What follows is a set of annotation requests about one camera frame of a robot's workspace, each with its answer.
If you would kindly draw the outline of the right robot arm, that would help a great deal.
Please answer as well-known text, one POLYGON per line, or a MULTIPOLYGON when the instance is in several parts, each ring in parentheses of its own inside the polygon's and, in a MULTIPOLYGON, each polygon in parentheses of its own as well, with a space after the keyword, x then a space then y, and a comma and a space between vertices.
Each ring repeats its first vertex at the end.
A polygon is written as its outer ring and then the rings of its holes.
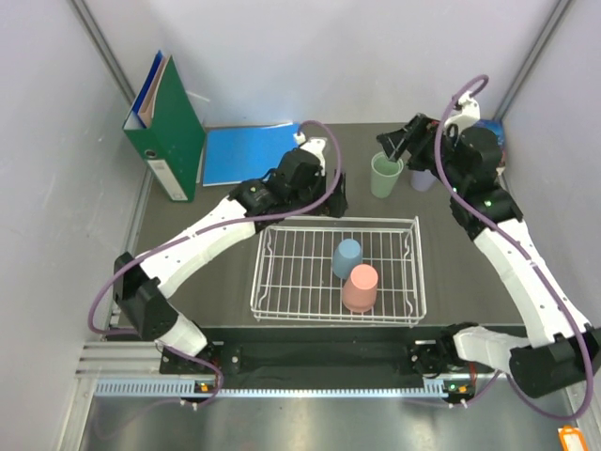
POLYGON ((458 199, 457 223, 497 272, 523 320, 525 337, 496 333, 475 323, 455 324, 437 341, 440 364, 457 372, 470 362, 511 376, 526 396, 539 398, 586 379, 583 358, 600 368, 600 331, 572 305, 537 253, 523 214, 500 185, 502 150, 490 129, 448 125, 435 160, 438 121, 416 115, 401 129, 377 137, 384 154, 408 168, 448 180, 458 199), (476 212, 466 211, 465 200, 476 212))

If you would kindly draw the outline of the light green cup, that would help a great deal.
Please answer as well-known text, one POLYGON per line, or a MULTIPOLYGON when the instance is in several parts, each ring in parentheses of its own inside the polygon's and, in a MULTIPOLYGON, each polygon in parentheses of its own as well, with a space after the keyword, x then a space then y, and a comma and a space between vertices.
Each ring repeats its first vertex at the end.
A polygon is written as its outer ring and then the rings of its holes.
POLYGON ((403 169, 402 160, 391 161, 383 151, 375 154, 371 160, 371 194, 376 198, 388 197, 403 169))

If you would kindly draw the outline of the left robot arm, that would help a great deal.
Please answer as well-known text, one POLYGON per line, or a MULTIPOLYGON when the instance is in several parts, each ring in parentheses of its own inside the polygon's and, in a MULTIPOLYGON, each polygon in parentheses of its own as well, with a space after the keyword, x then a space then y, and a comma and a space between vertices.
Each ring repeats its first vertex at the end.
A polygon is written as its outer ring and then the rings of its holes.
POLYGON ((333 180, 326 179, 326 146, 323 138, 309 139, 262 178, 240 183, 172 240, 144 256, 125 253, 116 260, 114 299, 140 338, 179 351, 192 372, 210 367, 208 339, 170 298, 222 252, 289 216, 341 217, 347 209, 345 176, 335 171, 333 180))

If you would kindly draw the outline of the blue cup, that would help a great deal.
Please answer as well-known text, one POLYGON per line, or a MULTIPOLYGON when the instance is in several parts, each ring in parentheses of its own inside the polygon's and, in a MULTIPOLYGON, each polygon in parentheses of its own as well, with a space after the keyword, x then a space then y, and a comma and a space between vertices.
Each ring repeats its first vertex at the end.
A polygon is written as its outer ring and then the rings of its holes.
POLYGON ((362 246, 353 239, 342 240, 334 250, 331 270, 340 279, 348 279, 353 269, 362 263, 362 246))

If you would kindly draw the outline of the purple cup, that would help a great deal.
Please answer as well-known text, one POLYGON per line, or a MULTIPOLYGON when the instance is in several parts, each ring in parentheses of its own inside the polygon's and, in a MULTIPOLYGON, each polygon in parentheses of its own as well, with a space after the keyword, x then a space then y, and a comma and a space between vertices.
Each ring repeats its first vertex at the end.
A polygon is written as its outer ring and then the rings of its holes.
POLYGON ((437 178, 429 171, 411 171, 410 185, 417 192, 426 192, 437 181, 437 178))

